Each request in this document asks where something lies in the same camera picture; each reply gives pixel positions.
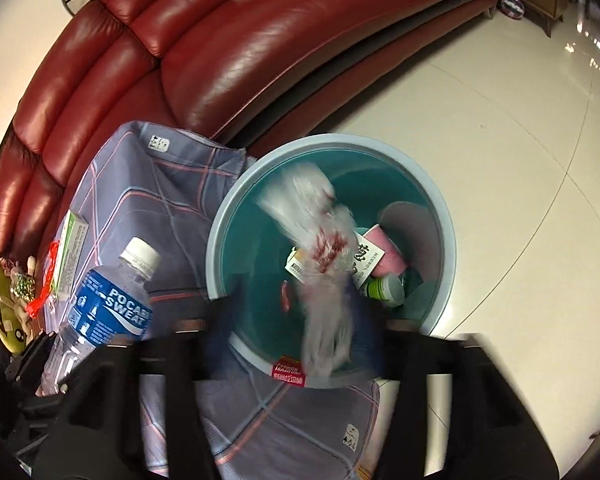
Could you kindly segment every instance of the sofa cushion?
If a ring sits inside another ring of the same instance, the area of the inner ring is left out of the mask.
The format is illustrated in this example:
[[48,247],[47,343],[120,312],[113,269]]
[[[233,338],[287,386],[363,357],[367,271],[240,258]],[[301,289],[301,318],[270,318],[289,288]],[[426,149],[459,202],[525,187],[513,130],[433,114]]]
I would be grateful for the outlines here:
[[90,160],[131,120],[228,142],[360,40],[441,0],[92,0],[24,94],[0,158],[0,253],[52,236]]
[[180,124],[228,142],[309,72],[439,1],[229,0],[165,54],[165,94]]

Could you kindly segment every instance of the fabric label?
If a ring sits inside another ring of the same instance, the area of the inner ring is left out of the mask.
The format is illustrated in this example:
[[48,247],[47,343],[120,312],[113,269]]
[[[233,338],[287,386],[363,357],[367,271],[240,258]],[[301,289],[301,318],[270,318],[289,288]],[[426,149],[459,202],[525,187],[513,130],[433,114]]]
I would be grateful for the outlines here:
[[151,140],[149,140],[149,149],[155,150],[156,152],[166,153],[169,149],[169,144],[171,141],[169,139],[165,139],[163,137],[151,136]]
[[67,321],[95,346],[115,334],[140,339],[151,324],[153,311],[95,270],[90,270],[76,293]]
[[342,443],[347,446],[350,450],[355,451],[358,447],[358,440],[360,439],[360,432],[358,428],[347,424],[347,431],[344,433]]
[[271,377],[296,386],[304,386],[304,380],[306,379],[300,361],[286,356],[281,357],[274,365]]

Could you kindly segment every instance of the bottle label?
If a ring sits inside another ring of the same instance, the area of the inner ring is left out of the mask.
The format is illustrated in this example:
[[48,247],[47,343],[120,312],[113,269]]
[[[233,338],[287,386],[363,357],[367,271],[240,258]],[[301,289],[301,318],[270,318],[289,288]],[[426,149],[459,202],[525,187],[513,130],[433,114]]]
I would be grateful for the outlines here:
[[140,339],[151,324],[153,312],[95,270],[80,285],[67,321],[94,346],[115,334]]

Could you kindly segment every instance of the small box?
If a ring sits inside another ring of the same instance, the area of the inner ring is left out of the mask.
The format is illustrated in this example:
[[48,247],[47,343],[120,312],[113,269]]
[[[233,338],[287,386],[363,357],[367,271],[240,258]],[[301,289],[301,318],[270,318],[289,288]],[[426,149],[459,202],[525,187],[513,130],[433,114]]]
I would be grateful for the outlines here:
[[69,299],[88,229],[86,220],[73,211],[68,211],[62,220],[58,259],[51,281],[51,287],[59,301]]
[[[371,271],[374,270],[380,258],[384,256],[384,251],[358,233],[356,233],[356,238],[358,246],[353,256],[351,278],[356,288],[360,288],[364,281],[371,275]],[[304,255],[302,254],[302,249],[294,247],[286,259],[285,265],[285,269],[300,282],[304,282],[302,278],[303,261]]]

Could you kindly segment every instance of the pocari sweat bottle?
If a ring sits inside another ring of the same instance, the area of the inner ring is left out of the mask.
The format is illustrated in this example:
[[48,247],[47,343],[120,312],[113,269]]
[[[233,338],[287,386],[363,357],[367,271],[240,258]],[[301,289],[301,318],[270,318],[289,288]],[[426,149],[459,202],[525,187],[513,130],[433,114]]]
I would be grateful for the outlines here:
[[91,269],[67,305],[58,336],[42,374],[45,394],[96,346],[116,334],[140,339],[151,324],[152,310],[144,284],[154,275],[160,254],[140,238],[132,238],[117,267]]

